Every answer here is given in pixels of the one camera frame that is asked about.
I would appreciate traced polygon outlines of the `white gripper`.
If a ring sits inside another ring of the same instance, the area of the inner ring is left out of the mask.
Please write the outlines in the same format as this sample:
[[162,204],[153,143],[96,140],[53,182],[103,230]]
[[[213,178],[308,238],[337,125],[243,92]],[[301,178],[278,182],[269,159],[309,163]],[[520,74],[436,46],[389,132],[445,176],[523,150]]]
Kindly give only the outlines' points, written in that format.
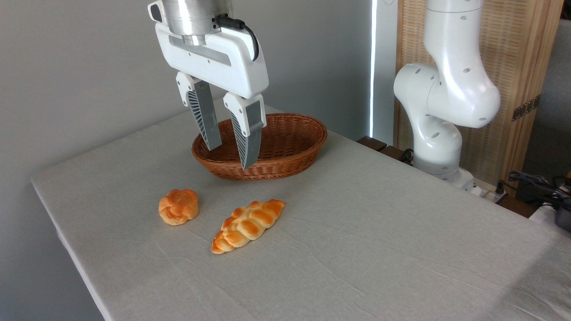
[[254,44],[247,31],[223,27],[205,36],[206,45],[188,45],[164,24],[155,24],[155,31],[165,60],[179,70],[182,103],[192,111],[210,151],[222,145],[210,84],[231,92],[223,102],[231,113],[242,169],[248,169],[257,162],[262,128],[267,126],[260,93],[269,87],[269,76],[262,51],[253,61]]

